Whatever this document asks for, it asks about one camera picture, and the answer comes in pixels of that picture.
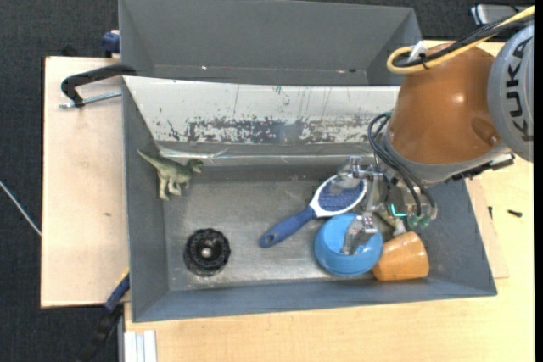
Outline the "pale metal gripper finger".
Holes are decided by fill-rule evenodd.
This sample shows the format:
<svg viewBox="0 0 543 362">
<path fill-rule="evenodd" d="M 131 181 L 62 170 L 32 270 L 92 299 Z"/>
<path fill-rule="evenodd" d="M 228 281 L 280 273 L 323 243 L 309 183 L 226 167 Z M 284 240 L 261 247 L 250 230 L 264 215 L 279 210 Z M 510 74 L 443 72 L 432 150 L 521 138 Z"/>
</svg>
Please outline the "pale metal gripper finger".
<svg viewBox="0 0 543 362">
<path fill-rule="evenodd" d="M 378 228 L 370 215 L 357 215 L 348 224 L 341 253 L 354 255 L 361 245 L 365 245 L 377 233 Z"/>
<path fill-rule="evenodd" d="M 360 156 L 351 156 L 339 167 L 335 178 L 335 193 L 340 194 L 359 186 L 367 192 L 367 181 L 372 177 L 374 164 L 369 164 Z"/>
</svg>

